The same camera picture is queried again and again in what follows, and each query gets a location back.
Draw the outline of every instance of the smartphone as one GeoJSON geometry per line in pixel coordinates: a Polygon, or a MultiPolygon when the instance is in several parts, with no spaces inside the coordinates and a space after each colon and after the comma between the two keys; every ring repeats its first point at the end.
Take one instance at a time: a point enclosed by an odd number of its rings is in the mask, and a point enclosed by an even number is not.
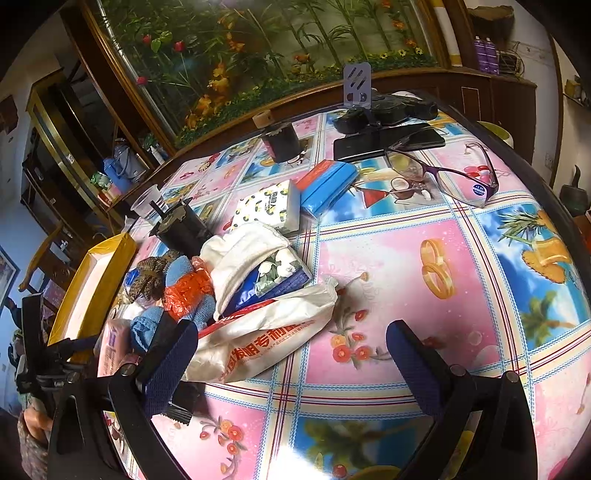
{"type": "Polygon", "coordinates": [[[399,147],[399,150],[407,152],[445,146],[445,140],[434,129],[420,131],[427,126],[427,123],[421,122],[338,138],[333,146],[335,160],[350,163],[382,157],[385,155],[386,148],[413,132],[417,133],[410,137],[405,145],[399,147]]]}

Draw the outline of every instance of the metal bolt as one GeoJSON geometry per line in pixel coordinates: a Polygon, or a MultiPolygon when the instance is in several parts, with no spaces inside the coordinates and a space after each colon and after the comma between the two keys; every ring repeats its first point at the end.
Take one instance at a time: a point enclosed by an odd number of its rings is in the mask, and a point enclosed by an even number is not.
{"type": "Polygon", "coordinates": [[[452,365],[449,370],[452,372],[453,375],[456,377],[463,377],[466,375],[466,369],[461,365],[452,365]]]}
{"type": "Polygon", "coordinates": [[[121,372],[121,375],[127,377],[135,372],[135,364],[125,364],[119,369],[119,371],[121,372]]]}
{"type": "Polygon", "coordinates": [[[511,383],[517,383],[519,381],[519,375],[517,375],[513,370],[509,370],[505,373],[507,380],[511,383]]]}
{"type": "Polygon", "coordinates": [[[68,383],[78,382],[79,379],[80,379],[80,372],[70,372],[66,376],[66,381],[68,383]]]}

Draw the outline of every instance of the wooden chair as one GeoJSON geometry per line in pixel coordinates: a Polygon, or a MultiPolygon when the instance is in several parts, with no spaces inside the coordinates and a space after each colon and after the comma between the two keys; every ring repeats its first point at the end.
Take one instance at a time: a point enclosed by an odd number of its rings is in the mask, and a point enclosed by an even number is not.
{"type": "MultiPolygon", "coordinates": [[[[22,283],[18,286],[18,291],[28,290],[31,293],[39,293],[36,289],[31,287],[30,283],[31,278],[37,269],[41,270],[50,280],[64,290],[68,289],[76,270],[66,265],[50,250],[51,244],[58,238],[63,226],[63,222],[60,222],[56,229],[43,240],[43,243],[39,246],[37,252],[29,262],[27,273],[22,283]]],[[[43,303],[52,312],[57,313],[56,306],[51,302],[44,299],[43,303]]]]}

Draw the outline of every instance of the patterned tablecloth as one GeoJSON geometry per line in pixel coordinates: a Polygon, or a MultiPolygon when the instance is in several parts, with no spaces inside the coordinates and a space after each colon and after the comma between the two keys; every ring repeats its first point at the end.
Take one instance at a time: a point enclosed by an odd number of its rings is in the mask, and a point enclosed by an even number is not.
{"type": "MultiPolygon", "coordinates": [[[[224,234],[238,200],[333,158],[338,114],[294,123],[306,144],[295,163],[274,164],[253,138],[186,162],[164,197],[193,197],[193,209],[224,234]]],[[[482,152],[466,148],[478,140],[453,119],[440,113],[430,123],[446,146],[417,155],[460,170],[483,163],[482,152]]],[[[339,281],[342,308],[257,378],[208,384],[207,413],[189,426],[152,419],[192,478],[359,479],[376,465],[403,467],[431,419],[387,354],[385,330],[395,319],[448,364],[497,377],[517,371],[534,419],[539,478],[553,477],[591,419],[589,304],[554,226],[489,155],[500,189],[483,209],[442,195],[429,179],[396,180],[386,159],[373,158],[356,164],[355,186],[319,222],[302,221],[292,245],[316,278],[339,281]]],[[[140,222],[131,232],[140,244],[134,264],[165,251],[149,229],[140,222]]],[[[132,476],[142,478],[127,446],[118,446],[132,476]]]]}

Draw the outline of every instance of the pink package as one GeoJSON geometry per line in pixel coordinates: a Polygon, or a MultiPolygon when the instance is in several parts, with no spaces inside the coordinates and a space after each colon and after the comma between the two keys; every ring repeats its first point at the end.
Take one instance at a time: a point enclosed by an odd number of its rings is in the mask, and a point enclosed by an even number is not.
{"type": "Polygon", "coordinates": [[[98,377],[113,375],[129,351],[129,320],[109,319],[100,344],[98,377]]]}

